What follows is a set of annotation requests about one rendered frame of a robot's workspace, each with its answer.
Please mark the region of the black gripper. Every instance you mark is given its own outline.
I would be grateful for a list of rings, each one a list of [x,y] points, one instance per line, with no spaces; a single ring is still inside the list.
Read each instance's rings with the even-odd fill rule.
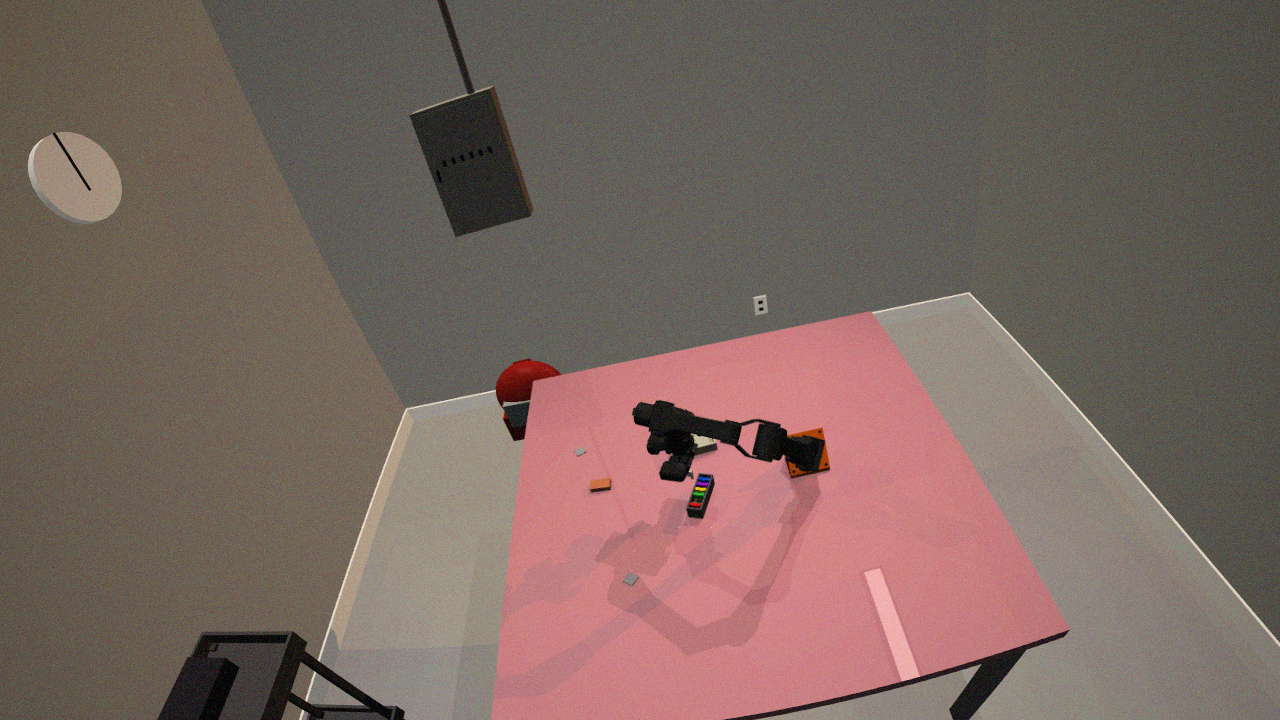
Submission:
[[[687,433],[680,438],[666,436],[664,439],[666,442],[669,442],[669,448],[673,456],[669,457],[669,461],[663,462],[660,468],[659,474],[662,480],[685,480],[698,448],[698,443],[694,443],[694,438],[690,434],[691,433]]]

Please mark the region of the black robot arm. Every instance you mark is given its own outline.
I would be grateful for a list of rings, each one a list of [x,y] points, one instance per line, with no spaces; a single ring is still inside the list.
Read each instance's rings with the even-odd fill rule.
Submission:
[[[652,404],[637,404],[634,407],[634,421],[639,427],[649,428],[648,432],[652,434],[646,441],[646,451],[652,455],[659,455],[660,451],[666,454],[672,454],[669,448],[669,442],[666,442],[666,436],[672,438],[680,438],[687,433],[696,436],[704,436],[712,439],[721,439],[723,445],[733,445],[742,454],[744,457],[754,457],[765,462],[772,462],[772,460],[780,460],[783,455],[785,460],[795,464],[800,471],[818,471],[820,457],[826,446],[826,439],[819,439],[817,437],[803,436],[803,437],[787,437],[787,430],[781,428],[780,423],[764,421],[760,419],[753,419],[749,421],[731,421],[731,420],[714,420],[705,416],[695,416],[694,413],[684,410],[681,407],[675,407],[675,404],[657,400],[654,405]],[[762,423],[756,429],[756,438],[753,447],[753,455],[749,455],[742,446],[739,443],[739,437],[742,427],[753,423]],[[764,423],[764,424],[763,424]]]

